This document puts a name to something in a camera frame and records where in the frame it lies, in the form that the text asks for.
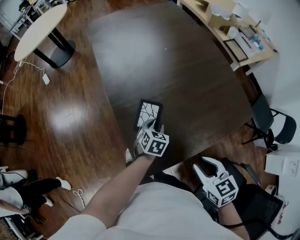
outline electrical outlet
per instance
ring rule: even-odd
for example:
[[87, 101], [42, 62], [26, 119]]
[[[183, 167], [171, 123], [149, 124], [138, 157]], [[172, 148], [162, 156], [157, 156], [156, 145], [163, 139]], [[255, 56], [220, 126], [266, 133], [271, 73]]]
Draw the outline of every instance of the electrical outlet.
[[282, 173], [285, 175], [296, 177], [297, 171], [298, 171], [298, 165], [299, 165], [299, 160], [292, 159], [292, 158], [286, 158], [284, 165], [283, 165]]

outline white cable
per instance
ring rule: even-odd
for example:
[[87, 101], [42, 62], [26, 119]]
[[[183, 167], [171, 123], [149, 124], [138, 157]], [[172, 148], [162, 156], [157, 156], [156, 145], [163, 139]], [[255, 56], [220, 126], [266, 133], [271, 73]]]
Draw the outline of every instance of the white cable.
[[83, 194], [83, 190], [81, 188], [78, 189], [77, 191], [74, 190], [73, 194], [80, 197], [80, 199], [82, 201], [82, 204], [83, 204], [83, 207], [85, 208], [85, 204], [84, 204], [83, 198], [81, 197], [81, 195]]
[[36, 65], [34, 65], [34, 64], [32, 64], [32, 63], [30, 63], [30, 62], [25, 62], [25, 61], [21, 61], [22, 63], [27, 63], [27, 64], [30, 64], [30, 65], [32, 65], [32, 66], [35, 66], [36, 68], [38, 68], [39, 70], [43, 70], [43, 74], [45, 75], [45, 68], [39, 68], [38, 66], [36, 66]]
[[39, 70], [43, 70], [43, 74], [45, 75], [45, 68], [39, 68], [37, 67], [36, 65], [30, 63], [30, 62], [25, 62], [27, 58], [25, 58], [24, 61], [20, 61], [17, 63], [15, 69], [14, 69], [14, 78], [12, 80], [10, 80], [7, 84], [6, 84], [6, 87], [4, 89], [4, 93], [3, 93], [3, 102], [2, 102], [2, 112], [1, 114], [3, 115], [3, 109], [4, 109], [4, 97], [5, 97], [5, 92], [6, 92], [6, 88], [8, 87], [9, 83], [12, 82], [14, 79], [15, 79], [15, 75], [17, 73], [17, 71], [19, 70], [19, 68], [21, 68], [23, 66], [24, 63], [27, 63], [27, 64], [30, 64], [32, 66], [35, 66], [36, 68], [38, 68]]

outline dark wooden table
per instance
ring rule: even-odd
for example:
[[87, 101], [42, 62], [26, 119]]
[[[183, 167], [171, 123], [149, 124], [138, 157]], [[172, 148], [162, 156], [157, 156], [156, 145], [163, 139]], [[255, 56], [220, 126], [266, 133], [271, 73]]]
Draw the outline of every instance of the dark wooden table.
[[90, 25], [89, 37], [130, 150], [141, 98], [164, 106], [162, 122], [170, 144], [149, 173], [200, 153], [252, 117], [225, 57], [208, 33], [171, 1], [101, 17]]

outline forearm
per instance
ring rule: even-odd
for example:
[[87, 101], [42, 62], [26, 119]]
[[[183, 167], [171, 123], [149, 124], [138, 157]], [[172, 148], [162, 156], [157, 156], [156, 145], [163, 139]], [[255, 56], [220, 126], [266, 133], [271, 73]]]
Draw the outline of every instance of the forearm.
[[0, 200], [0, 208], [11, 211], [11, 212], [15, 212], [16, 214], [17, 213], [19, 213], [19, 214], [27, 214], [28, 213], [28, 211], [19, 209], [16, 206], [14, 206], [6, 201], [3, 201], [3, 200]]
[[146, 157], [138, 158], [116, 177], [103, 185], [92, 197], [82, 214], [98, 218], [107, 228], [112, 226], [152, 162]]
[[[221, 225], [235, 225], [242, 222], [232, 202], [225, 205], [224, 207], [221, 207], [218, 212], [219, 223]], [[230, 228], [229, 230], [231, 230], [244, 240], [249, 239], [248, 232], [244, 226]]]

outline wooden floor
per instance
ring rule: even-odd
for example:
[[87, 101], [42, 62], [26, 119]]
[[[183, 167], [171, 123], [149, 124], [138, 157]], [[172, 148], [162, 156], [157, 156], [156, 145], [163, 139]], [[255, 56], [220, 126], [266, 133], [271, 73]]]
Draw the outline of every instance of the wooden floor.
[[[0, 146], [3, 165], [8, 165], [11, 170], [36, 169], [40, 178], [60, 176], [67, 179], [73, 189], [84, 190], [82, 197], [86, 204], [104, 183], [125, 167], [126, 146], [101, 83], [86, 24], [113, 11], [149, 2], [160, 1], [79, 0], [68, 7], [58, 29], [66, 39], [76, 42], [72, 59], [54, 70], [32, 54], [27, 62], [45, 67], [50, 84], [45, 85], [42, 81], [42, 71], [24, 64], [7, 88], [3, 114], [16, 116], [21, 113], [25, 116], [28, 141], [21, 146], [23, 149]], [[47, 39], [40, 50], [50, 55], [54, 48], [55, 45]], [[12, 57], [2, 78], [5, 84], [13, 78], [15, 66]], [[255, 98], [248, 78], [242, 71], [237, 74], [249, 99]], [[0, 88], [3, 96], [5, 85]], [[274, 183], [274, 178], [263, 171], [266, 150], [252, 143], [241, 145], [251, 134], [249, 129], [241, 127], [201, 155], [250, 163], [265, 187]], [[174, 175], [194, 187], [198, 183], [189, 166], [196, 160], [197, 157], [187, 161], [178, 171], [173, 169]], [[34, 224], [36, 230], [47, 238], [69, 217], [77, 214], [62, 199], [78, 210], [83, 209], [79, 197], [72, 191], [56, 189], [48, 196], [55, 204], [52, 208], [42, 206], [40, 213], [46, 220], [41, 225]]]

